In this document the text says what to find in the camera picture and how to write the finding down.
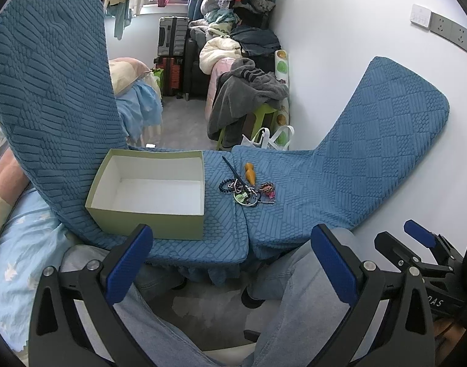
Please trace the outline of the grey wall socket strip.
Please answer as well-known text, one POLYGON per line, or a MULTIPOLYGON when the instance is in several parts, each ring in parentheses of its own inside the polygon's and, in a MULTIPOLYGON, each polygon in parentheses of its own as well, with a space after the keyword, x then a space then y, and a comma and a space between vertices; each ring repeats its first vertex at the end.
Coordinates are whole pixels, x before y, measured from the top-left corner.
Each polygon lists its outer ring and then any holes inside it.
POLYGON ((467 28, 436 13, 431 13, 429 30, 467 52, 467 28))

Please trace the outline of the white tote bag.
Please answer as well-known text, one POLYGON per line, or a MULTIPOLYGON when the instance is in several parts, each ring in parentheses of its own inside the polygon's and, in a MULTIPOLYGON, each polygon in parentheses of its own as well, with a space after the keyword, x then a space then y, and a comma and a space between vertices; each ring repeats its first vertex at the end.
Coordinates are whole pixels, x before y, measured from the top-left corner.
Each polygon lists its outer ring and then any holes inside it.
POLYGON ((241 145, 261 149, 287 151, 294 134, 295 129, 291 125, 283 125, 274 133, 271 133, 268 128, 262 127, 252 136, 252 138, 247 138, 244 135, 241 145))

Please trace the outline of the green open cardboard box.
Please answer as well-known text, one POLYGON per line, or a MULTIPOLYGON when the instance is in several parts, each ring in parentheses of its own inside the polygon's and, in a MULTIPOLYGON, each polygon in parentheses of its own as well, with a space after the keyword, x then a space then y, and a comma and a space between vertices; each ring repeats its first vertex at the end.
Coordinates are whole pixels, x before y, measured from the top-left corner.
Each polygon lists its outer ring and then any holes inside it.
POLYGON ((156 239, 201 240, 203 153, 111 149, 98 168, 85 207, 109 235, 127 236, 146 224, 156 239))

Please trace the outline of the person's jeans legs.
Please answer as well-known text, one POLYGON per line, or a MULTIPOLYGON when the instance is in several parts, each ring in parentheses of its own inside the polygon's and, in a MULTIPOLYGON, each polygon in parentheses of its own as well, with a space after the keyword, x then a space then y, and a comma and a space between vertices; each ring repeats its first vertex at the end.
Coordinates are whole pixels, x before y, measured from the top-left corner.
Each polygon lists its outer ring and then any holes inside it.
MULTIPOLYGON (((217 366, 206 346, 222 348, 238 340, 248 309, 238 290, 200 291, 163 306, 180 275, 147 266, 114 310, 137 344, 157 366, 217 366)), ((250 276, 253 300, 278 302, 265 320, 254 351, 243 366, 305 366, 329 340, 349 307, 336 295, 310 243, 293 249, 250 276)))

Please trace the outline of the pile of clothes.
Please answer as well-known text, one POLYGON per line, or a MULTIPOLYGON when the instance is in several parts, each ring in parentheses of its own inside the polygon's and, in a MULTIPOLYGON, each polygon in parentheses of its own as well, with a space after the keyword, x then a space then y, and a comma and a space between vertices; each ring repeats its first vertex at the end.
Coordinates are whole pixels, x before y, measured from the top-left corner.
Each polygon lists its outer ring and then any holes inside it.
POLYGON ((223 9, 219 0, 202 0, 202 17, 189 23, 189 35, 198 48, 215 37, 228 37, 240 44, 244 56, 256 59, 281 49, 278 37, 268 28, 274 0, 240 0, 223 9))

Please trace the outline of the red suitcase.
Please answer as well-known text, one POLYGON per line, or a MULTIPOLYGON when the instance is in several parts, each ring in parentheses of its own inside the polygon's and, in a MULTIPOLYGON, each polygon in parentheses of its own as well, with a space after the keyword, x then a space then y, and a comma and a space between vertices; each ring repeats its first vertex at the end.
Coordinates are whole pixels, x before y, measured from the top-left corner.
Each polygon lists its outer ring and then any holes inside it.
POLYGON ((158 56, 155 58, 155 67, 161 72, 161 88, 164 96, 176 95, 180 91, 181 57, 158 56))

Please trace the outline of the white wall switch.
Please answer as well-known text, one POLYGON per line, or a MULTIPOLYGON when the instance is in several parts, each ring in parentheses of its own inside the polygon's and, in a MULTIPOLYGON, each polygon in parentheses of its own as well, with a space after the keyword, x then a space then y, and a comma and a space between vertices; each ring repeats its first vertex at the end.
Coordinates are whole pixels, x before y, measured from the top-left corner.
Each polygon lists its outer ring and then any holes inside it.
POLYGON ((428 30, 430 28, 432 11, 414 4, 411 9, 410 22, 413 25, 428 30))

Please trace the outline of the green dotted rolled mat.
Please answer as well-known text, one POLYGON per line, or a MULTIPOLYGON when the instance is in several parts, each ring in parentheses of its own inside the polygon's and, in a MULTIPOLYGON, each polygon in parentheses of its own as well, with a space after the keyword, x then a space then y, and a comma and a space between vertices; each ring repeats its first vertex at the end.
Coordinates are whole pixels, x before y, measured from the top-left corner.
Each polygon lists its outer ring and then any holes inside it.
MULTIPOLYGON (((284 50, 276 50, 274 55, 275 63, 275 76, 278 82, 289 86, 289 64, 288 64, 288 55, 284 50)), ((289 114, 289 101, 288 98, 284 98, 281 103, 281 107, 275 115, 275 124, 273 128, 275 131, 278 131, 282 126, 288 125, 290 123, 290 114, 289 114)), ((275 144, 278 147, 287 148, 287 144, 290 141, 290 130, 282 129, 278 137, 275 140, 275 144)))

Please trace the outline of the orange gourd pendant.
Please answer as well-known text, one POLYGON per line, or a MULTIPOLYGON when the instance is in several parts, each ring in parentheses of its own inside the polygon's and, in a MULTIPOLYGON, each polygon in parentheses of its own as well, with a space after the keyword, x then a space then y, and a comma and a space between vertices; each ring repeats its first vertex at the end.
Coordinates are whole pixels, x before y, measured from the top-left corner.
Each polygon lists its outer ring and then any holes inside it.
POLYGON ((256 184, 256 173, 254 170, 254 165, 251 162, 247 162, 244 165, 244 171, 246 180, 251 186, 254 186, 256 184))

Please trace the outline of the blue textured chair cover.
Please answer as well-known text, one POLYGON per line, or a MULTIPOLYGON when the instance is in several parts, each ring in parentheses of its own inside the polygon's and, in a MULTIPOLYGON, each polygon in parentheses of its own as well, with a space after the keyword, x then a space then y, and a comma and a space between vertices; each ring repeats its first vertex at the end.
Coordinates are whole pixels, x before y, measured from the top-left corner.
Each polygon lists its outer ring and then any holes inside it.
MULTIPOLYGON (((317 148, 204 152, 203 239, 160 240, 148 259, 220 284, 247 258, 274 258, 306 242, 317 224, 354 229, 420 163, 448 114, 433 85, 378 56, 317 148)), ((74 235, 103 249, 122 241, 85 207, 105 155, 127 149, 99 0, 12 0, 0 13, 0 126, 74 235)))

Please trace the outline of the grey fleece blanket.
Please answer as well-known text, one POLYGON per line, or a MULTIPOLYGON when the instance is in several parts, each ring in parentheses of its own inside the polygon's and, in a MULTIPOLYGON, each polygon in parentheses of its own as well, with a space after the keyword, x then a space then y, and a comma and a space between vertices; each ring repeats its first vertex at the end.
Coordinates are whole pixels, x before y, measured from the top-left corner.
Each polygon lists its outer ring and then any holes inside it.
POLYGON ((273 73, 262 71, 249 58, 239 58, 219 77, 214 102, 229 103, 233 115, 243 116, 263 104, 279 109, 287 97, 288 87, 273 73))

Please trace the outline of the light blue bed sheet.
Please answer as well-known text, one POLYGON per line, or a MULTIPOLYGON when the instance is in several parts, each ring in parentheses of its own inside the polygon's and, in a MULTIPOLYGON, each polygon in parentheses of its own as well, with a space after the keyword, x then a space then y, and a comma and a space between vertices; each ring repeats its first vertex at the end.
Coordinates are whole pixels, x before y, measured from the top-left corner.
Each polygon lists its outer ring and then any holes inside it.
POLYGON ((81 244, 25 176, 0 127, 0 335, 14 354, 28 346, 41 272, 81 244))

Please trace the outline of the beige pink pillow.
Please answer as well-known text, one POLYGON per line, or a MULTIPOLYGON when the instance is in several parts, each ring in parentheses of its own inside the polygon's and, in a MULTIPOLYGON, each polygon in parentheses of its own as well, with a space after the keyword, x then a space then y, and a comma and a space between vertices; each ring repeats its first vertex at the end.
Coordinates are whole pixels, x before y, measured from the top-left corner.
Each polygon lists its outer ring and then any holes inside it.
POLYGON ((109 70, 115 96, 121 94, 135 81, 143 78, 151 71, 145 63, 131 57, 109 60, 109 70))

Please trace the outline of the green plastic stool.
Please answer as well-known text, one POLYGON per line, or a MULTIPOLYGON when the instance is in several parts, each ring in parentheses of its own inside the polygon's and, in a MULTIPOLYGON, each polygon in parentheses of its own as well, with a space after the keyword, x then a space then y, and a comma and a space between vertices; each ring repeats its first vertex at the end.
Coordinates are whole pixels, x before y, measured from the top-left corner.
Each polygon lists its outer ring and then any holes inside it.
POLYGON ((263 104, 238 116, 232 114, 229 103, 215 101, 207 123, 208 138, 217 143, 218 150, 230 150, 240 145, 243 137, 251 139, 261 127, 270 127, 277 112, 270 104, 263 104))

